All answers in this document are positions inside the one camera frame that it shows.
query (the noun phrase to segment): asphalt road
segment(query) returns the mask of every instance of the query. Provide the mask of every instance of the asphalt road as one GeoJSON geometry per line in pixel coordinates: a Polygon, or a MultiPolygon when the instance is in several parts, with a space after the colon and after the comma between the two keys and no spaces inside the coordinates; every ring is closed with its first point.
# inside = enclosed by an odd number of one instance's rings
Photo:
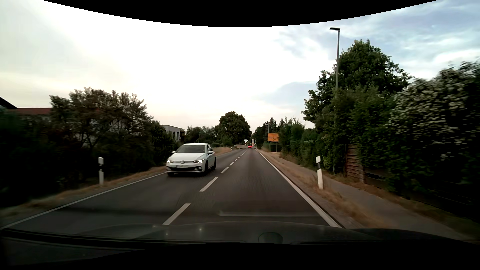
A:
{"type": "Polygon", "coordinates": [[[12,229],[77,234],[124,224],[287,221],[326,225],[255,149],[217,157],[215,171],[162,174],[21,222],[12,229]]]}

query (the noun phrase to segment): dashed white lane marking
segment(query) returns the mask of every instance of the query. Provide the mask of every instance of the dashed white lane marking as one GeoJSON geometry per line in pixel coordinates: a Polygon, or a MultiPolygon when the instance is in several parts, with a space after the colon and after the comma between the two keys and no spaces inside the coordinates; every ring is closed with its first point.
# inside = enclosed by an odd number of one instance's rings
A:
{"type": "Polygon", "coordinates": [[[190,204],[191,203],[186,203],[182,207],[180,207],[180,209],[178,209],[175,214],[173,214],[169,219],[167,219],[167,221],[164,222],[163,225],[170,225],[183,211],[185,211],[185,209],[187,209],[190,204]]]}
{"type": "Polygon", "coordinates": [[[215,180],[217,180],[217,179],[218,179],[218,177],[215,177],[212,181],[210,181],[210,183],[208,183],[204,188],[202,188],[202,190],[200,190],[200,192],[203,192],[203,191],[207,190],[207,188],[208,188],[211,184],[213,184],[213,182],[215,182],[215,180]]]}
{"type": "Polygon", "coordinates": [[[51,213],[51,212],[53,212],[53,211],[55,211],[55,210],[65,208],[65,207],[68,207],[68,206],[70,206],[70,205],[73,205],[73,204],[76,204],[76,203],[79,203],[79,202],[83,202],[83,201],[85,201],[85,200],[88,200],[88,199],[90,199],[90,198],[96,197],[96,196],[98,196],[98,195],[102,195],[102,194],[105,194],[105,193],[107,193],[107,192],[114,191],[114,190],[116,190],[116,189],[129,186],[129,185],[131,185],[131,184],[135,184],[135,183],[138,183],[138,182],[141,182],[141,181],[144,181],[144,180],[153,178],[153,177],[157,177],[157,176],[162,175],[162,174],[165,174],[165,173],[166,173],[166,172],[163,172],[163,173],[160,173],[160,174],[157,174],[157,175],[154,175],[154,176],[147,177],[147,178],[145,178],[145,179],[141,179],[141,180],[135,181],[135,182],[130,183],[130,184],[125,184],[125,185],[122,185],[122,186],[119,186],[119,187],[116,187],[116,188],[109,189],[109,190],[104,191],[104,192],[102,192],[102,193],[98,193],[98,194],[92,195],[92,196],[87,197],[87,198],[83,198],[83,199],[78,200],[78,201],[74,201],[74,202],[72,202],[72,203],[69,203],[69,204],[66,204],[66,205],[63,205],[63,206],[54,208],[54,209],[52,209],[52,210],[48,210],[48,211],[46,211],[46,212],[37,214],[37,215],[35,215],[35,216],[26,218],[26,219],[24,219],[24,220],[21,220],[21,221],[17,221],[17,222],[8,224],[8,225],[6,225],[6,226],[1,227],[0,230],[3,230],[3,229],[5,229],[5,228],[12,227],[12,226],[14,226],[14,225],[17,225],[17,224],[22,223],[22,222],[25,222],[25,221],[29,221],[29,220],[34,219],[34,218],[39,217],[39,216],[43,216],[43,215],[48,214],[48,213],[51,213]]]}
{"type": "Polygon", "coordinates": [[[279,169],[277,169],[275,165],[273,165],[263,155],[262,157],[283,177],[283,179],[285,179],[290,184],[290,186],[293,187],[293,189],[295,189],[298,192],[298,194],[300,194],[300,196],[302,196],[304,200],[307,201],[307,203],[328,223],[328,225],[332,227],[341,228],[341,226],[338,225],[338,223],[335,222],[335,220],[333,220],[327,213],[325,213],[325,211],[323,211],[314,201],[312,201],[312,199],[310,199],[301,189],[299,189],[294,183],[292,183],[292,181],[290,181],[290,179],[288,179],[279,169]]]}

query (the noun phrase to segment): road marker post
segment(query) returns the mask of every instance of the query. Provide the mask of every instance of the road marker post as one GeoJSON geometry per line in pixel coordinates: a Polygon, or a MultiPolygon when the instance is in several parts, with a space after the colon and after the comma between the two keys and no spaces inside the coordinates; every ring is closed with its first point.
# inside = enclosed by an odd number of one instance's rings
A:
{"type": "Polygon", "coordinates": [[[324,176],[322,174],[322,165],[321,161],[322,159],[320,156],[317,157],[317,164],[318,164],[318,170],[317,170],[317,178],[318,178],[318,188],[323,189],[324,188],[324,176]]]}
{"type": "Polygon", "coordinates": [[[102,165],[103,165],[103,158],[98,158],[98,164],[100,164],[100,170],[98,171],[98,181],[100,185],[103,185],[103,171],[102,171],[102,165]]]}

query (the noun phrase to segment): lamp post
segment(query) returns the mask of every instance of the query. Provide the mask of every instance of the lamp post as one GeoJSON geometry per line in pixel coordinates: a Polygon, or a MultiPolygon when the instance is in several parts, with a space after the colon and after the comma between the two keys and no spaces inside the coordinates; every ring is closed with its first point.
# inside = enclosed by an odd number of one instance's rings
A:
{"type": "Polygon", "coordinates": [[[338,91],[338,56],[340,54],[340,28],[331,27],[330,30],[338,31],[338,41],[336,44],[336,82],[335,82],[335,90],[338,91]]]}

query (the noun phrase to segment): black border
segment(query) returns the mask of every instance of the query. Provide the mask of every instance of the black border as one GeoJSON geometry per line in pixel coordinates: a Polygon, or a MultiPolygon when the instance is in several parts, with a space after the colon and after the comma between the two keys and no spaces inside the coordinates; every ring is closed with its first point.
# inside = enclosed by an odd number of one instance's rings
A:
{"type": "Polygon", "coordinates": [[[430,1],[182,2],[44,0],[118,17],[175,25],[271,27],[330,22],[421,5],[430,1]]]}

